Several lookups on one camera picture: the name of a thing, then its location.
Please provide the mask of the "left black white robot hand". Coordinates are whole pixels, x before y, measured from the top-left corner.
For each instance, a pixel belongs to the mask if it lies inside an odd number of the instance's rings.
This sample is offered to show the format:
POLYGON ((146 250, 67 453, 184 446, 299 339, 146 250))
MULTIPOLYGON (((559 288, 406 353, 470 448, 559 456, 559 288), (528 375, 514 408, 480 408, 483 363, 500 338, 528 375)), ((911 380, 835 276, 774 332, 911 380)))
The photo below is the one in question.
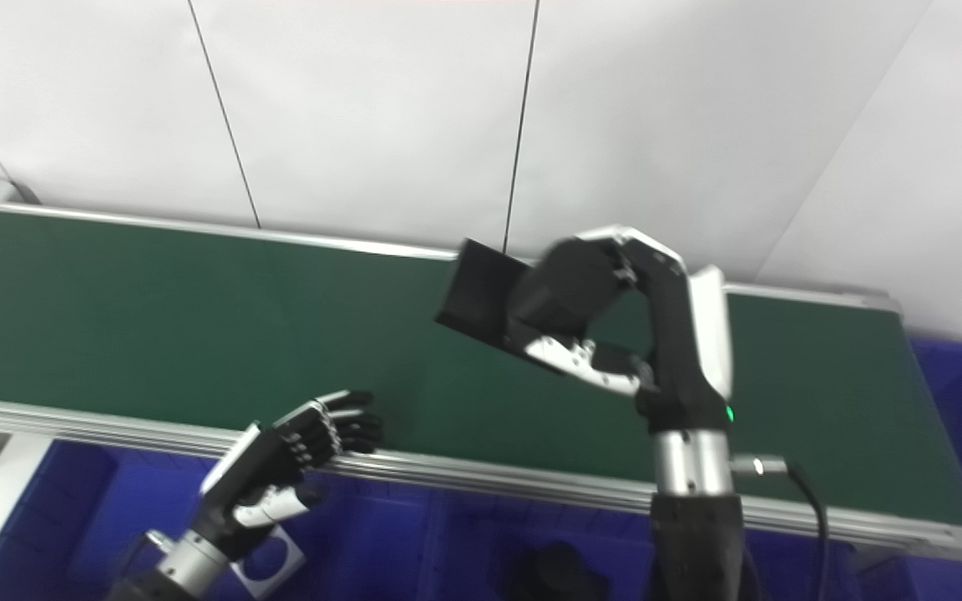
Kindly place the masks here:
POLYGON ((256 525, 238 518, 281 491, 295 492, 305 472, 343 454, 369 454, 382 438, 382 420, 367 409, 369 391, 336 391, 312 398, 269 427, 253 422, 200 487, 190 530, 229 562, 248 555, 270 535, 275 518, 256 525))

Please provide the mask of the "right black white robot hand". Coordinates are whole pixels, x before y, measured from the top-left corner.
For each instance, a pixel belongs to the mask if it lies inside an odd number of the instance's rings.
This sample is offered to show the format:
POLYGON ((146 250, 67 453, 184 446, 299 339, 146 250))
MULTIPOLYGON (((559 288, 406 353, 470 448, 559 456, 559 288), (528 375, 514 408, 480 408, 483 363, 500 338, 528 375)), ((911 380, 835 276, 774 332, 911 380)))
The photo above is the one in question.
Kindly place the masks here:
POLYGON ((608 225, 558 240, 516 282, 505 338, 523 357, 626 396, 651 434, 732 426, 732 329, 724 274, 691 273, 638 229, 608 225), (651 350, 636 356, 588 336, 623 293, 646 298, 651 350))

